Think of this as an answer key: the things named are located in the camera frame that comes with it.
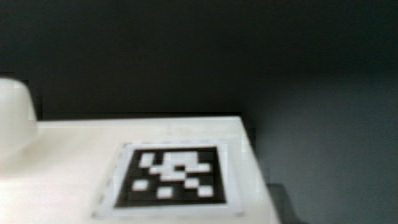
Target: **white object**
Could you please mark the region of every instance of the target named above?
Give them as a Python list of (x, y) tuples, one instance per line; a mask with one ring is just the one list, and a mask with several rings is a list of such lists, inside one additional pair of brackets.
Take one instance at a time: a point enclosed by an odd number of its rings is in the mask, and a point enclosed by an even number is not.
[(148, 185), (149, 185), (148, 180), (135, 180), (133, 191), (144, 191), (148, 189)]
[(0, 163), (32, 142), (37, 133), (29, 89), (23, 83), (0, 78)]
[(213, 187), (201, 186), (197, 189), (197, 195), (199, 195), (199, 197), (212, 197), (213, 196)]
[(158, 196), (158, 199), (171, 199), (171, 197), (172, 197), (172, 188), (171, 187), (160, 187), (156, 196)]
[(185, 180), (185, 188), (196, 189), (199, 187), (199, 179), (197, 178), (187, 178)]

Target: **white table surface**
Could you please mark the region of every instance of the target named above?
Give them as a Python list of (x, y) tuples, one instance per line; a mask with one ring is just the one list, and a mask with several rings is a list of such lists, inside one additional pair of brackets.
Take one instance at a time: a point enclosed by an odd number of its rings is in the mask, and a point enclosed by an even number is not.
[[(220, 140), (236, 175), (244, 215), (94, 218), (124, 143)], [(39, 122), (39, 136), (0, 166), (0, 223), (279, 224), (238, 117)]]

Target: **dark gray wall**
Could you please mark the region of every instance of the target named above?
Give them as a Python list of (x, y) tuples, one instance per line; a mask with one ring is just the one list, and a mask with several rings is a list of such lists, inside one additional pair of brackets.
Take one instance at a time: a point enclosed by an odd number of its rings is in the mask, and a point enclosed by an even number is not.
[(43, 120), (240, 113), (295, 221), (396, 223), (396, 27), (396, 1), (4, 0), (0, 73)]

